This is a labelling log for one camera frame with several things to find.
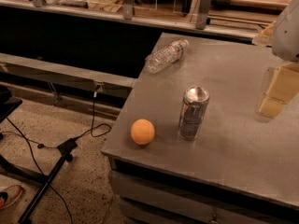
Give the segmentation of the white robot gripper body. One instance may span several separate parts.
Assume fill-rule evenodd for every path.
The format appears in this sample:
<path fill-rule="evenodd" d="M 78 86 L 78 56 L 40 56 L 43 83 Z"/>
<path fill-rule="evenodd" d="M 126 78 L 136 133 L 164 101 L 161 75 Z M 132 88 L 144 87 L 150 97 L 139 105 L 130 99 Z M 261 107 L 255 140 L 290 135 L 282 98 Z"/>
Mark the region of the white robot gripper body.
<path fill-rule="evenodd" d="M 272 51 L 285 61 L 299 61 L 299 0 L 279 14 L 272 34 Z"/>

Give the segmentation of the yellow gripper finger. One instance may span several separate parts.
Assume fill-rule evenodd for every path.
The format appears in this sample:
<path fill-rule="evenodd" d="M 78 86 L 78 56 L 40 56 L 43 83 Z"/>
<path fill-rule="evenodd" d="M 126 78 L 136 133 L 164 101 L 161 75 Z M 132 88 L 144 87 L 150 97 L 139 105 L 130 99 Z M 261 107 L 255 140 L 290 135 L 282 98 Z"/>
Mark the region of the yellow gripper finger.
<path fill-rule="evenodd" d="M 299 62 L 285 62 L 273 70 L 271 79 L 258 105 L 257 113 L 275 118 L 299 93 Z"/>

